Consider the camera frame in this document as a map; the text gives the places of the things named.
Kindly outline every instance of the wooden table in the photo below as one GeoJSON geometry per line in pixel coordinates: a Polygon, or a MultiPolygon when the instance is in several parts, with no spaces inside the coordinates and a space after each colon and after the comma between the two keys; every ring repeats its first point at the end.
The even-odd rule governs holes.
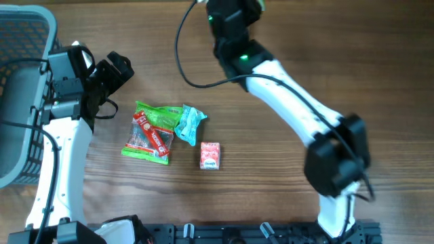
{"type": "MultiPolygon", "coordinates": [[[[432,243],[434,6],[402,2],[272,1],[253,31],[313,96],[366,121],[378,199],[358,201],[356,217],[379,221],[384,243],[432,243]]],[[[117,116],[96,123],[83,189],[88,222],[128,214],[144,223],[314,221],[318,196],[303,175],[297,135],[238,85],[195,89],[179,75],[173,42],[188,6],[46,5],[63,44],[83,41],[97,60],[115,50],[136,71],[111,96],[117,116]],[[207,114],[199,141],[221,143],[220,171],[199,170],[199,147],[178,138],[169,166],[121,156],[137,100],[207,114]]],[[[197,83],[224,78],[211,41],[204,6],[197,6],[180,38],[185,72],[197,83]]],[[[24,228],[35,192],[0,190],[0,242],[24,228]]]]}

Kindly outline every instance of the wire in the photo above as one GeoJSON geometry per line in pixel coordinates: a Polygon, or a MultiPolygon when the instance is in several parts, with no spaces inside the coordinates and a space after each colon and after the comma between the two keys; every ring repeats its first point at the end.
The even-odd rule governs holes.
{"type": "Polygon", "coordinates": [[[109,104],[112,104],[115,107],[115,109],[116,109],[115,113],[112,114],[112,115],[95,116],[95,119],[113,119],[116,116],[116,113],[117,113],[117,111],[119,109],[119,107],[117,106],[116,102],[114,102],[114,101],[112,101],[112,100],[110,100],[108,98],[106,98],[106,102],[108,102],[109,104]]]}
{"type": "Polygon", "coordinates": [[[38,234],[36,236],[36,241],[35,243],[38,244],[41,242],[41,238],[42,238],[42,233],[43,233],[43,229],[45,228],[45,225],[47,224],[48,221],[48,217],[50,216],[50,213],[52,211],[52,203],[54,200],[54,188],[56,186],[56,180],[57,180],[57,175],[58,175],[58,166],[59,166],[59,149],[58,149],[58,145],[56,140],[53,138],[52,135],[50,135],[50,133],[46,132],[43,129],[40,129],[38,127],[35,127],[33,125],[26,125],[26,124],[21,124],[21,123],[13,123],[13,122],[9,122],[9,121],[4,121],[3,119],[0,119],[0,123],[4,124],[4,125],[9,125],[9,126],[14,126],[14,127],[20,127],[20,128],[25,128],[25,129],[31,129],[34,131],[37,131],[41,134],[43,134],[44,136],[46,136],[48,138],[48,140],[52,143],[52,150],[53,150],[53,173],[52,173],[52,179],[50,182],[50,189],[48,190],[48,196],[47,196],[47,203],[45,204],[45,208],[43,209],[43,217],[42,217],[42,222],[41,222],[41,226],[39,227],[39,231],[38,234]]]}
{"type": "MultiPolygon", "coordinates": [[[[182,70],[181,64],[180,64],[180,60],[179,60],[179,55],[178,55],[178,40],[179,40],[179,36],[180,36],[180,31],[182,28],[182,25],[184,24],[186,17],[188,16],[188,14],[190,13],[190,11],[192,10],[192,8],[195,6],[196,4],[196,0],[193,0],[193,2],[191,3],[190,7],[187,9],[185,15],[182,17],[181,23],[178,27],[178,30],[176,32],[176,37],[175,37],[175,44],[174,44],[174,50],[175,50],[175,61],[176,61],[176,65],[178,67],[178,70],[182,76],[182,78],[185,80],[185,82],[187,82],[189,85],[196,87],[196,88],[209,88],[209,87],[215,87],[217,85],[222,85],[224,83],[228,83],[231,81],[236,81],[236,80],[240,80],[240,79],[244,79],[244,78],[248,78],[248,77],[255,77],[255,78],[263,78],[263,79],[268,79],[271,81],[276,82],[278,85],[283,86],[284,88],[286,88],[287,90],[289,90],[290,92],[292,92],[298,99],[300,99],[309,109],[311,109],[311,111],[313,112],[313,114],[315,116],[317,116],[319,118],[319,120],[324,123],[329,129],[330,131],[334,134],[335,138],[342,144],[342,146],[344,147],[344,149],[348,152],[350,158],[357,164],[357,166],[359,167],[363,167],[363,161],[361,161],[360,159],[358,159],[355,155],[355,153],[353,152],[353,150],[350,148],[350,146],[345,142],[345,140],[342,138],[342,136],[334,129],[334,126],[330,124],[329,121],[327,121],[324,116],[309,102],[307,101],[303,96],[301,96],[294,88],[290,87],[289,85],[287,85],[286,83],[284,83],[283,81],[272,77],[272,76],[268,76],[268,75],[261,75],[261,74],[249,74],[249,75],[238,75],[236,77],[232,77],[229,79],[224,79],[221,81],[217,81],[215,83],[211,83],[211,84],[207,84],[207,85],[198,85],[195,84],[191,81],[189,81],[186,77],[186,75],[184,74],[184,71],[182,70]]],[[[361,176],[361,179],[365,182],[366,187],[368,188],[368,192],[370,195],[370,198],[367,198],[363,195],[359,195],[359,194],[349,194],[347,195],[347,199],[348,199],[348,203],[347,203],[347,216],[345,218],[344,221],[344,227],[341,231],[340,236],[338,237],[338,241],[343,242],[343,238],[345,235],[345,232],[347,231],[347,226],[349,223],[349,218],[350,218],[350,211],[351,211],[351,197],[357,197],[359,199],[362,199],[364,201],[367,202],[372,202],[375,201],[375,194],[374,194],[374,189],[372,188],[372,185],[369,183],[369,177],[367,176],[366,173],[363,173],[361,176]]]]}
{"type": "Polygon", "coordinates": [[[50,69],[50,80],[46,82],[47,88],[47,100],[51,99],[54,94],[52,94],[53,90],[53,71],[50,69]]]}

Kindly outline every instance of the blue wrapper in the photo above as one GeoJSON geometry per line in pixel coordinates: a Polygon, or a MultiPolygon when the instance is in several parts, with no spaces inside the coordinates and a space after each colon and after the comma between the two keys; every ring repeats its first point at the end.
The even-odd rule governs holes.
{"type": "Polygon", "coordinates": [[[195,146],[197,126],[199,126],[202,119],[208,116],[196,108],[185,104],[183,111],[179,125],[175,127],[175,133],[181,140],[188,142],[191,146],[195,146]]]}

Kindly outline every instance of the plastic basket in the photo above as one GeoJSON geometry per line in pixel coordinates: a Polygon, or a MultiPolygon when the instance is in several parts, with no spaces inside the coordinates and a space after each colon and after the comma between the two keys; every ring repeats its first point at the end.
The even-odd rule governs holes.
{"type": "MultiPolygon", "coordinates": [[[[60,44],[53,14],[40,6],[0,5],[0,64],[18,58],[47,59],[60,44]]],[[[0,118],[41,126],[36,109],[46,99],[46,64],[21,62],[0,67],[0,118]]],[[[43,135],[31,129],[0,124],[0,188],[37,184],[43,156],[43,135]]]]}

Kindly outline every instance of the candy box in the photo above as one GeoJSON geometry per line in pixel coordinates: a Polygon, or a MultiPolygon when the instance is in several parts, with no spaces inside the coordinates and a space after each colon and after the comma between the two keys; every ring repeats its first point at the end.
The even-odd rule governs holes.
{"type": "Polygon", "coordinates": [[[201,169],[220,169],[220,143],[201,143],[201,169]]]}

